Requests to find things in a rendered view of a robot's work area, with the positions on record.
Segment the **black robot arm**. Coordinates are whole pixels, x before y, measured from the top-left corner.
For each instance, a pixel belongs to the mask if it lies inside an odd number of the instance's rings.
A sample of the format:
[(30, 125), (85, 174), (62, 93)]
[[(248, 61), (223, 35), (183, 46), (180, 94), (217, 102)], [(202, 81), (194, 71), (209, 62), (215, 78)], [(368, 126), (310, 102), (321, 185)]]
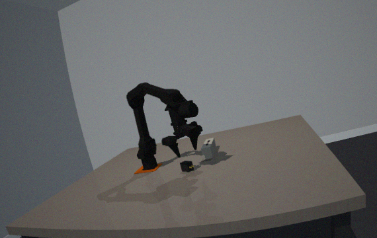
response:
[[(187, 101), (186, 98), (180, 94), (178, 89), (164, 89), (150, 85), (149, 83), (140, 83), (137, 87), (132, 89), (126, 95), (128, 105), (134, 110), (135, 121), (139, 133), (139, 151), (138, 159), (142, 160), (143, 171), (154, 169), (158, 166), (156, 158), (157, 145), (155, 139), (149, 135), (146, 117), (144, 114), (144, 97), (146, 95), (153, 95), (165, 103), (167, 106), (165, 111), (169, 111), (171, 121), (180, 120), (182, 118), (191, 118), (198, 115), (198, 107), (192, 100)], [(193, 121), (190, 124), (184, 123), (182, 126), (177, 125), (177, 132), (179, 136), (192, 137), (196, 134), (198, 124)]]

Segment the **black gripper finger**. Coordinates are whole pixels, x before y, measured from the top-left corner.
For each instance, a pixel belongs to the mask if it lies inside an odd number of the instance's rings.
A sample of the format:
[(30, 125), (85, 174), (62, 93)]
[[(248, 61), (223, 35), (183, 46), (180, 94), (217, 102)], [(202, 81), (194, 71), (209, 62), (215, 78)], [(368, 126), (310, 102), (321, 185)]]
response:
[(168, 146), (175, 153), (175, 155), (177, 155), (178, 157), (181, 157), (179, 153), (179, 149), (177, 147), (178, 143), (175, 143), (173, 145), (166, 145), (166, 146)]
[(194, 147), (194, 150), (197, 150), (197, 140), (198, 140), (198, 136), (201, 134), (201, 132), (197, 133), (197, 134), (194, 134), (192, 137), (189, 137), (190, 138), (190, 141), (192, 143), (192, 146)]

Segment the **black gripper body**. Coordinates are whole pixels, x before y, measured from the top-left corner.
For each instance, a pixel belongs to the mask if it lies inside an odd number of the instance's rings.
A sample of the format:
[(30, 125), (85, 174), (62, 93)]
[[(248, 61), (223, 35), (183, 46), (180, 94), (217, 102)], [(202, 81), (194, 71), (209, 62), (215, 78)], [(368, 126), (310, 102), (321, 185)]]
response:
[[(172, 122), (171, 126), (173, 126), (173, 129), (175, 131), (175, 132), (173, 132), (173, 135), (175, 135), (175, 136), (167, 136), (166, 138), (163, 138), (161, 140), (162, 145), (173, 145), (177, 142), (177, 139), (184, 137), (184, 135), (182, 135), (182, 136), (178, 135), (177, 125), (180, 124), (182, 126), (185, 122), (187, 122), (187, 120), (182, 118), (180, 120), (171, 121), (171, 122)], [(199, 132), (202, 132), (202, 131), (203, 131), (202, 127), (200, 125), (198, 125), (198, 129), (196, 130), (196, 134), (199, 133)]]

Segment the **black two-prong plug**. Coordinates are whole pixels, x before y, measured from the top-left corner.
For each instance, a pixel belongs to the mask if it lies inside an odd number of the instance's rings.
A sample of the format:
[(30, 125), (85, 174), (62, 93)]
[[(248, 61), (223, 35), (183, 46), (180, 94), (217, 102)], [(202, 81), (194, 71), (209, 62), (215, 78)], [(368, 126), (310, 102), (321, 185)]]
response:
[(192, 164), (192, 161), (183, 161), (180, 163), (182, 172), (191, 172), (194, 170), (194, 166)]

